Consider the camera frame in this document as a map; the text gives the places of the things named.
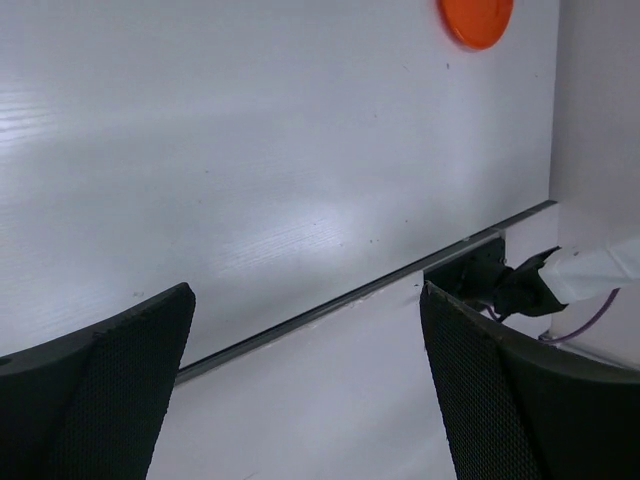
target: white panel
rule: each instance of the white panel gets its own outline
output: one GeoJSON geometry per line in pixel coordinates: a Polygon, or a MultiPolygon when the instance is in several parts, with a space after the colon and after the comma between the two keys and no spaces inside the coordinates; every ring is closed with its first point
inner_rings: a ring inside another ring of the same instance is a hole
{"type": "Polygon", "coordinates": [[[414,274],[179,386],[149,480],[455,479],[421,288],[414,274]]]}
{"type": "MultiPolygon", "coordinates": [[[[640,2],[564,0],[561,17],[551,182],[560,244],[582,248],[640,223],[640,2]]],[[[551,333],[581,327],[607,296],[570,305],[551,333]]],[[[573,346],[640,368],[639,299],[640,286],[623,289],[573,346]]]]}
{"type": "Polygon", "coordinates": [[[558,0],[5,0],[0,353],[188,281],[186,363],[548,196],[558,0]]]}

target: orange circle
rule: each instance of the orange circle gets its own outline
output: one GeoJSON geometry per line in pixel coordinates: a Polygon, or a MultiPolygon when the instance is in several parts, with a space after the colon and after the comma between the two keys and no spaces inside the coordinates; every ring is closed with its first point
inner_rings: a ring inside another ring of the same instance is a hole
{"type": "Polygon", "coordinates": [[[451,32],[475,50],[500,40],[513,11],[513,0],[439,0],[439,4],[451,32]]]}

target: purple cable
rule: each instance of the purple cable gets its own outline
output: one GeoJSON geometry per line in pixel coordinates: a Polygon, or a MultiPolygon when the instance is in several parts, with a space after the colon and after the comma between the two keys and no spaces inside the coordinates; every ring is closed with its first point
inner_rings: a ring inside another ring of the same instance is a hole
{"type": "Polygon", "coordinates": [[[491,307],[487,307],[487,312],[489,312],[489,316],[491,317],[491,320],[493,320],[494,322],[497,322],[498,316],[496,315],[496,312],[493,311],[493,308],[491,307]]]}
{"type": "Polygon", "coordinates": [[[586,332],[591,327],[593,327],[596,324],[596,322],[598,320],[600,320],[600,318],[605,313],[607,313],[607,310],[609,310],[609,307],[611,307],[611,305],[613,304],[613,301],[616,299],[616,297],[618,296],[619,292],[620,292],[619,288],[616,288],[615,290],[613,290],[609,294],[609,298],[607,298],[607,301],[604,302],[604,304],[600,307],[600,310],[598,310],[598,312],[593,317],[591,317],[591,320],[589,320],[587,323],[585,323],[583,326],[581,326],[576,331],[571,332],[568,335],[565,335],[564,337],[550,338],[550,339],[542,339],[541,338],[539,340],[542,343],[546,343],[547,345],[555,345],[556,343],[562,343],[562,342],[566,342],[568,340],[576,338],[578,335],[586,332]]]}

